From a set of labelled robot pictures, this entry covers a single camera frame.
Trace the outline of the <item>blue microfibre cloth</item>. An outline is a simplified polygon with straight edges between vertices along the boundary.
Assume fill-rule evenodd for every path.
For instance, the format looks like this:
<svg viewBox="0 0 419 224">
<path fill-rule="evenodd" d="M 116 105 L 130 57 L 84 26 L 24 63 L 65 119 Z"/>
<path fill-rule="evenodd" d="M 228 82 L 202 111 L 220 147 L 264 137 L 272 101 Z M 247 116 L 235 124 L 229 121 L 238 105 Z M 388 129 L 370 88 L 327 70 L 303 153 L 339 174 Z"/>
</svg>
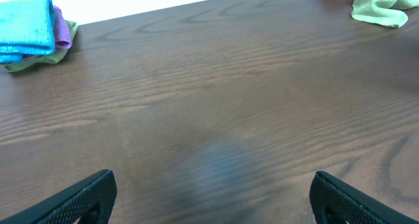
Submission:
<svg viewBox="0 0 419 224">
<path fill-rule="evenodd" d="M 1 3 L 1 63 L 21 62 L 25 55 L 55 51 L 55 12 L 51 0 Z"/>
</svg>

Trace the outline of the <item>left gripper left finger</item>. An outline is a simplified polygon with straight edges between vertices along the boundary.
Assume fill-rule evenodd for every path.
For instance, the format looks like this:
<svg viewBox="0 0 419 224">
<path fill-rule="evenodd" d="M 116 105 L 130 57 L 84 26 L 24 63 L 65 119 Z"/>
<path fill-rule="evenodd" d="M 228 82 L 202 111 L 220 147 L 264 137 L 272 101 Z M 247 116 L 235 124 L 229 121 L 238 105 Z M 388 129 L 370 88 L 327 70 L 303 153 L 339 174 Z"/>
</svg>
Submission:
<svg viewBox="0 0 419 224">
<path fill-rule="evenodd" d="M 1 224 L 108 224 L 116 197 L 113 172 L 100 170 Z"/>
</svg>

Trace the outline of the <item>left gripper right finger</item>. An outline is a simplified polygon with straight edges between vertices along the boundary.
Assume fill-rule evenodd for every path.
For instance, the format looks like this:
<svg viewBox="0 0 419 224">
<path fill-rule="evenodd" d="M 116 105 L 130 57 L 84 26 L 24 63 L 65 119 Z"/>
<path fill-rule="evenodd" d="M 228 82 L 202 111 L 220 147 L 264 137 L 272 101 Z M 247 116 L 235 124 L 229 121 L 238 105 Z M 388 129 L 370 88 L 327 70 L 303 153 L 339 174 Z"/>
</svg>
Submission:
<svg viewBox="0 0 419 224">
<path fill-rule="evenodd" d="M 316 223 L 418 224 L 324 171 L 316 172 L 309 198 Z"/>
</svg>

